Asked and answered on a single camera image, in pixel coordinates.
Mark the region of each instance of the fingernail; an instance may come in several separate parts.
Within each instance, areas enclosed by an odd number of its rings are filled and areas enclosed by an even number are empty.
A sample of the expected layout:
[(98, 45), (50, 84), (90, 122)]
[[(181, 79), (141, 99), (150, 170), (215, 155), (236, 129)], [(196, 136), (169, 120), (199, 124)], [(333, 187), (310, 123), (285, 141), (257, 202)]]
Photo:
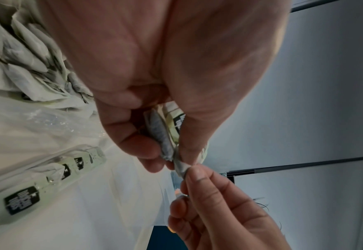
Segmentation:
[(205, 177), (205, 173), (198, 166), (192, 166), (187, 171), (187, 178), (190, 182), (197, 182)]

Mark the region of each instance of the hand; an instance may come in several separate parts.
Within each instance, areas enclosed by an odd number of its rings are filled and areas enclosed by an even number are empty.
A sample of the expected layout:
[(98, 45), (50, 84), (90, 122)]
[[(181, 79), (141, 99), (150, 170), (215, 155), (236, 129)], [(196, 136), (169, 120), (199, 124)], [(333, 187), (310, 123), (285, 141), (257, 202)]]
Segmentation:
[(277, 53), (290, 0), (43, 0), (47, 28), (92, 90), (102, 124), (151, 172), (160, 147), (137, 133), (145, 108), (186, 113), (181, 159), (193, 164)]
[(169, 227), (189, 250), (291, 250), (272, 218), (229, 179), (203, 165), (188, 169), (170, 206)]

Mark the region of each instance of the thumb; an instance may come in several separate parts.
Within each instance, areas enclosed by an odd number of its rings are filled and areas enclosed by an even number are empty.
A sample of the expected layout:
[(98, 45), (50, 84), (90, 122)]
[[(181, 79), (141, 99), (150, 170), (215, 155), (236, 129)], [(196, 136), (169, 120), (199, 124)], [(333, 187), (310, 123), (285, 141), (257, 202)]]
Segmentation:
[(185, 181), (190, 200), (211, 235), (225, 235), (225, 230), (241, 225), (200, 165), (188, 169)]
[(196, 164), (197, 158), (221, 122), (213, 123), (185, 117), (180, 128), (179, 154), (182, 162)]

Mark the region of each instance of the pile of tea bags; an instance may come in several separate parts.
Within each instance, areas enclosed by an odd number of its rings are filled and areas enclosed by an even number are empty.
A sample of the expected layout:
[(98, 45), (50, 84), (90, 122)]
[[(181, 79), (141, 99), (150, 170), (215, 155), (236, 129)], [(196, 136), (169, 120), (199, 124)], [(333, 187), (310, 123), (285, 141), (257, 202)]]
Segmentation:
[(0, 95), (89, 118), (92, 92), (43, 25), (37, 0), (0, 0)]

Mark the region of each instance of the dark blue surface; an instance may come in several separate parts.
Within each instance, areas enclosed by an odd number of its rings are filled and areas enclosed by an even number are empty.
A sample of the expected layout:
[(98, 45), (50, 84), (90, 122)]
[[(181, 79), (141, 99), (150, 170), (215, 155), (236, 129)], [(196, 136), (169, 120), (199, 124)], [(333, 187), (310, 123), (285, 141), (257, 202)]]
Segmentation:
[(184, 242), (169, 231), (168, 227), (155, 226), (147, 250), (187, 250)]

